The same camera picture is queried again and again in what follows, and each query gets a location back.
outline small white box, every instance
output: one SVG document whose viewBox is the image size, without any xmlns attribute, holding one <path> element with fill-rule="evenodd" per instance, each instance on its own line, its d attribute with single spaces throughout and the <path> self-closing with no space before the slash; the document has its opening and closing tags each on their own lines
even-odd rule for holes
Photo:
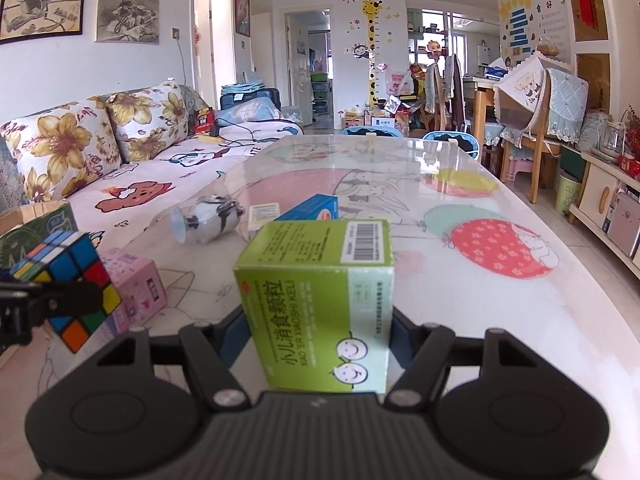
<svg viewBox="0 0 640 480">
<path fill-rule="evenodd" d="M 396 126 L 396 120 L 393 117 L 372 117 L 371 126 L 389 126 L 394 128 Z"/>
</svg>

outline giraffe height chart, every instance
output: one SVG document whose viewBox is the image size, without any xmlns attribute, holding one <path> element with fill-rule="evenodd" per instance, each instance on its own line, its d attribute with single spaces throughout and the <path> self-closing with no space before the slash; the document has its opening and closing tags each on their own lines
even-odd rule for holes
<svg viewBox="0 0 640 480">
<path fill-rule="evenodd" d="M 376 99 L 376 85 L 378 76 L 376 74 L 376 51 L 380 44 L 380 25 L 378 15 L 382 0 L 365 0 L 362 4 L 362 12 L 367 18 L 367 47 L 369 48 L 369 106 L 373 108 L 378 100 Z"/>
</svg>

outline blue chair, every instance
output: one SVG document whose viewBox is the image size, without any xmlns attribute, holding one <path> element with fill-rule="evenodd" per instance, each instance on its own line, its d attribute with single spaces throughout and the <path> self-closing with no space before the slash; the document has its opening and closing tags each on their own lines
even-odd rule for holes
<svg viewBox="0 0 640 480">
<path fill-rule="evenodd" d="M 379 137 L 404 137 L 404 135 L 390 126 L 349 126 L 340 132 L 341 135 L 367 135 L 373 132 Z"/>
<path fill-rule="evenodd" d="M 465 153 L 475 160 L 478 160 L 480 158 L 480 145 L 478 144 L 476 138 L 471 134 L 466 134 L 463 132 L 431 132 L 426 134 L 423 139 L 441 140 L 443 142 L 448 142 L 449 139 L 457 139 L 459 145 L 461 143 L 461 140 L 465 140 L 466 142 L 469 142 L 471 144 L 472 148 L 471 150 L 465 150 Z"/>
</svg>

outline drawer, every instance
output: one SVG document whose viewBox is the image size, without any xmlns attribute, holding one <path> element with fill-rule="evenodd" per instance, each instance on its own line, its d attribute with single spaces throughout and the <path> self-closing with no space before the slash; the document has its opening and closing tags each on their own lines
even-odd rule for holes
<svg viewBox="0 0 640 480">
<path fill-rule="evenodd" d="M 601 229 L 617 187 L 618 180 L 615 176 L 591 165 L 580 202 L 580 211 Z"/>
</svg>

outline green medicine box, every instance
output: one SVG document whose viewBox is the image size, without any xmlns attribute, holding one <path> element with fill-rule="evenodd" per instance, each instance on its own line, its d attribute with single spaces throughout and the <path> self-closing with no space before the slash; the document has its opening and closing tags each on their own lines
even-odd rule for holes
<svg viewBox="0 0 640 480">
<path fill-rule="evenodd" d="M 394 286 L 388 222 L 269 222 L 235 273 L 273 388 L 385 391 Z"/>
</svg>

